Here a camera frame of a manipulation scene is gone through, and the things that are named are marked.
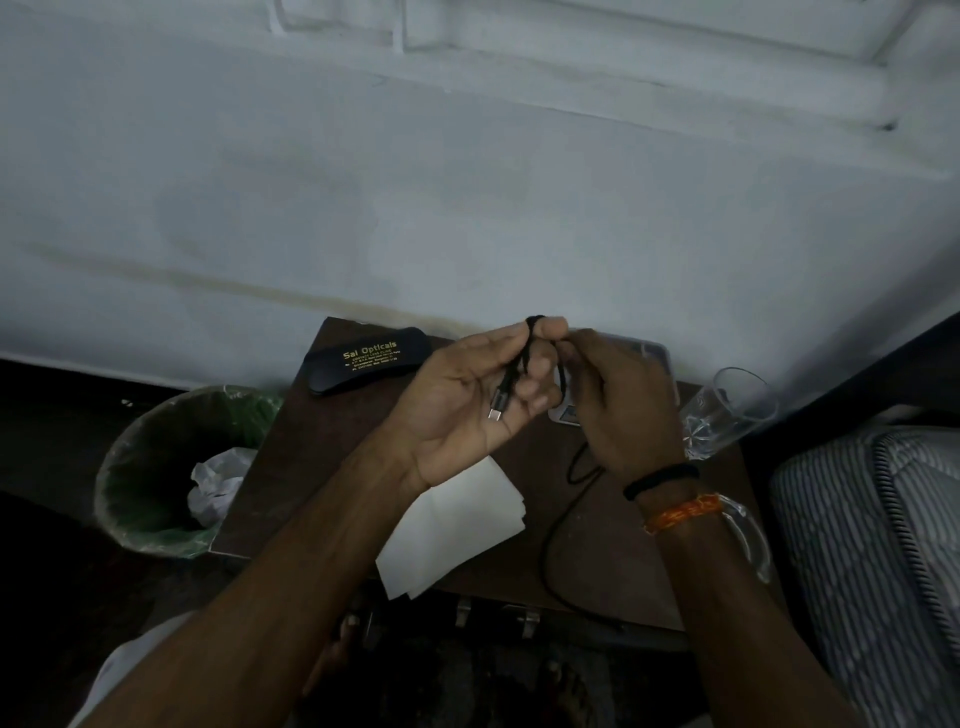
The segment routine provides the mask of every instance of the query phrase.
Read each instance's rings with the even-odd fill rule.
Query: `black cable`
[[[542,318],[543,316],[527,316],[526,324],[530,329],[530,334],[527,336],[527,343],[523,345],[523,349],[521,349],[504,368],[503,378],[493,391],[490,412],[487,414],[488,419],[499,421],[500,418],[503,417],[503,413],[507,410],[507,404],[510,403],[511,394],[514,392],[514,385],[520,379],[521,372],[524,374],[527,372],[527,367],[530,364],[530,347],[533,346],[534,343],[534,325]],[[564,373],[563,365],[557,367],[557,372],[560,374],[560,397],[561,400],[563,400],[563,398],[566,397],[566,374]]]
[[[557,535],[557,532],[560,530],[560,527],[564,524],[566,519],[571,513],[576,509],[580,502],[587,496],[587,493],[593,488],[594,485],[600,480],[603,474],[606,472],[602,466],[596,466],[595,468],[588,471],[585,475],[580,477],[574,477],[573,471],[577,467],[577,463],[580,462],[580,458],[583,457],[584,453],[587,451],[588,444],[583,443],[580,446],[580,449],[576,451],[573,455],[573,459],[570,460],[570,466],[566,469],[566,482],[570,485],[580,485],[581,483],[587,483],[580,493],[570,501],[569,505],[566,506],[564,511],[560,516],[553,521],[550,525],[550,528],[546,532],[546,536],[543,538],[543,545],[540,547],[540,557],[537,560],[537,571],[540,576],[540,583],[543,585],[543,588],[546,592],[552,596],[554,599],[563,604],[564,607],[569,609],[571,612],[575,612],[578,615],[582,615],[587,619],[591,619],[600,624],[605,624],[608,627],[613,627],[616,630],[623,629],[623,623],[619,619],[613,617],[607,617],[606,615],[601,615],[597,612],[592,612],[591,610],[581,607],[577,604],[574,604],[572,601],[569,601],[562,596],[560,596],[557,591],[550,586],[550,581],[546,576],[546,559],[549,555],[550,545],[553,543],[554,537]]]

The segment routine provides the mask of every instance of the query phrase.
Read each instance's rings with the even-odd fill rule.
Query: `orange thread bracelet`
[[[674,508],[668,508],[659,516],[655,516],[644,524],[643,529],[651,536],[655,536],[677,523],[692,519],[695,516],[705,516],[708,513],[720,513],[723,502],[715,493],[697,496],[696,500],[688,500]]]

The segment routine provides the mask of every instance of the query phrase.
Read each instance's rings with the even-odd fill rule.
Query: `black wristband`
[[[660,468],[649,475],[643,476],[640,480],[635,480],[623,489],[623,497],[627,500],[633,500],[644,491],[656,488],[661,483],[668,480],[684,480],[686,478],[700,478],[700,471],[697,466],[690,463],[677,463],[677,465],[668,465],[666,468]]]

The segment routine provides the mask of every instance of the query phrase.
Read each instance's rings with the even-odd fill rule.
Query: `foot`
[[[306,685],[303,686],[303,697],[309,695],[317,687],[317,683],[327,675],[337,672],[347,665],[350,647],[359,626],[360,618],[356,615],[346,615],[341,620],[337,639],[326,644],[320,653],[320,657],[317,658],[317,664],[310,671],[310,677],[307,678]]]
[[[596,728],[593,702],[587,685],[570,665],[550,660],[537,679],[540,725],[548,728]]]

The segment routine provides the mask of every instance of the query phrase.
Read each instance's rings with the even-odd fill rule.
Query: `mattress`
[[[830,673],[872,726],[960,726],[960,432],[884,427],[782,465],[771,500]]]

